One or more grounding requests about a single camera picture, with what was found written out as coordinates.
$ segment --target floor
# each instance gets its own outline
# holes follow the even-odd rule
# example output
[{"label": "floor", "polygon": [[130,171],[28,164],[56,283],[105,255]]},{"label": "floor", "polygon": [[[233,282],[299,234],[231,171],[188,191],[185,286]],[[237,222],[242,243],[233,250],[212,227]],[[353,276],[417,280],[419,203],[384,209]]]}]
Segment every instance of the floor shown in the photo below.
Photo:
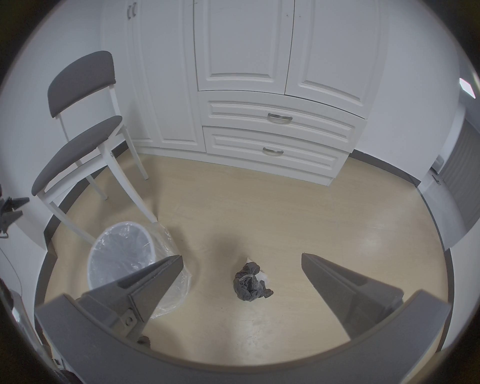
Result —
[{"label": "floor", "polygon": [[[299,359],[349,341],[303,274],[302,252],[400,287],[408,299],[425,289],[447,300],[441,243],[419,192],[410,183],[349,158],[330,187],[252,170],[141,155],[145,181],[129,153],[128,178],[171,232],[192,273],[181,307],[149,321],[152,349],[187,360],[257,365]],[[89,186],[68,212],[98,236],[112,224],[147,224],[110,171],[97,177],[109,195]],[[90,246],[64,225],[46,301],[88,290]],[[275,292],[244,302],[232,287],[247,257]],[[429,355],[436,349],[432,346]]]},{"label": "floor", "polygon": [[435,218],[444,248],[453,247],[467,234],[467,229],[447,185],[439,175],[429,170],[418,189]]}]

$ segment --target chair leg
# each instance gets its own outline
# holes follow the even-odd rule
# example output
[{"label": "chair leg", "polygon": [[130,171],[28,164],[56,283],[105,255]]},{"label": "chair leg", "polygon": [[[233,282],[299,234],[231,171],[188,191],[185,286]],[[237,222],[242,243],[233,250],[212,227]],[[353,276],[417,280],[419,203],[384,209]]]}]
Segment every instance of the chair leg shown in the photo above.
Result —
[{"label": "chair leg", "polygon": [[95,243],[95,238],[90,235],[89,233],[86,233],[84,230],[78,228],[68,217],[64,212],[58,208],[54,203],[47,204],[45,205],[49,208],[50,211],[63,223],[65,224],[69,229],[71,229],[73,232],[75,232],[78,236],[81,238],[84,238],[87,240],[90,244]]},{"label": "chair leg", "polygon": [[130,152],[132,153],[133,159],[135,160],[135,163],[137,164],[138,169],[142,173],[142,176],[144,177],[145,180],[148,179],[148,174],[147,171],[145,170],[142,162],[140,161],[140,158],[138,157],[137,150],[135,149],[135,146],[133,145],[132,138],[130,137],[130,134],[127,131],[127,128],[125,126],[122,126],[120,128],[120,132],[123,133],[123,137],[125,137],[125,141],[127,142],[127,146],[130,149]]},{"label": "chair leg", "polygon": [[[77,167],[81,166],[83,163],[78,160],[78,161],[75,161],[75,164],[77,165]],[[98,184],[95,182],[94,178],[92,177],[92,175],[88,175],[86,177],[86,179],[88,180],[88,182],[90,183],[90,185],[95,189],[95,191],[100,195],[100,197],[103,199],[103,200],[106,200],[108,199],[108,196],[100,189],[100,187],[98,186]]]},{"label": "chair leg", "polygon": [[135,188],[130,184],[129,180],[123,173],[123,170],[120,168],[120,165],[116,161],[115,157],[105,146],[105,143],[99,145],[98,149],[100,150],[104,161],[108,165],[108,168],[110,168],[117,181],[120,183],[125,192],[130,196],[135,205],[142,211],[145,216],[147,216],[147,218],[152,223],[156,223],[158,221],[157,218],[148,209],[148,207],[145,205],[145,202],[142,200]]}]

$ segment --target black cable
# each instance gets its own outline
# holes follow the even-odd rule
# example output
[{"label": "black cable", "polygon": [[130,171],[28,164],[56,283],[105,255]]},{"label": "black cable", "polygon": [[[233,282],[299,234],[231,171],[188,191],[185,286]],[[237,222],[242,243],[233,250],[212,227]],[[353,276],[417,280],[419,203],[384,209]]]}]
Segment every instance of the black cable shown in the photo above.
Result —
[{"label": "black cable", "polygon": [[7,261],[10,263],[10,265],[12,266],[12,269],[13,271],[15,272],[15,274],[17,275],[17,279],[18,279],[18,282],[20,283],[20,296],[23,295],[23,292],[24,292],[24,289],[22,287],[22,281],[20,280],[20,277],[18,276],[18,273],[17,271],[15,271],[15,268],[13,267],[12,265],[12,262],[9,260],[9,258],[7,257],[7,255],[5,254],[5,252],[0,248],[0,251],[3,253],[3,256],[5,256],[5,258],[7,259]]}]

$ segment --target drawer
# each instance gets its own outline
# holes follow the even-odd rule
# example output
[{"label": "drawer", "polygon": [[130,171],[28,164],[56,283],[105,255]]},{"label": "drawer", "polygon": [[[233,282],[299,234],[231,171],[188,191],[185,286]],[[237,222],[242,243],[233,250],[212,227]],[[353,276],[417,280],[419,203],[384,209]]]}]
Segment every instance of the drawer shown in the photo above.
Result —
[{"label": "drawer", "polygon": [[207,153],[260,161],[334,178],[348,153],[324,145],[236,128],[204,126]]},{"label": "drawer", "polygon": [[200,91],[198,97],[202,125],[275,133],[347,152],[353,151],[366,124],[341,109],[285,95]]}]

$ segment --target cabinet handle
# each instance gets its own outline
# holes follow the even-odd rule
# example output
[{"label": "cabinet handle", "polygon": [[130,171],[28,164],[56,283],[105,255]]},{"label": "cabinet handle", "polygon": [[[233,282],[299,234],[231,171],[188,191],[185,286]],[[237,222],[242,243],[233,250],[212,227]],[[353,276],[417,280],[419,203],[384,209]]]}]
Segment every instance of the cabinet handle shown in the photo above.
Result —
[{"label": "cabinet handle", "polygon": [[267,119],[269,119],[273,123],[288,124],[292,121],[293,117],[291,117],[291,116],[280,116],[280,115],[276,115],[275,113],[269,113],[267,115]]},{"label": "cabinet handle", "polygon": [[283,151],[274,151],[273,149],[263,148],[263,152],[270,156],[280,156],[283,155]]}]

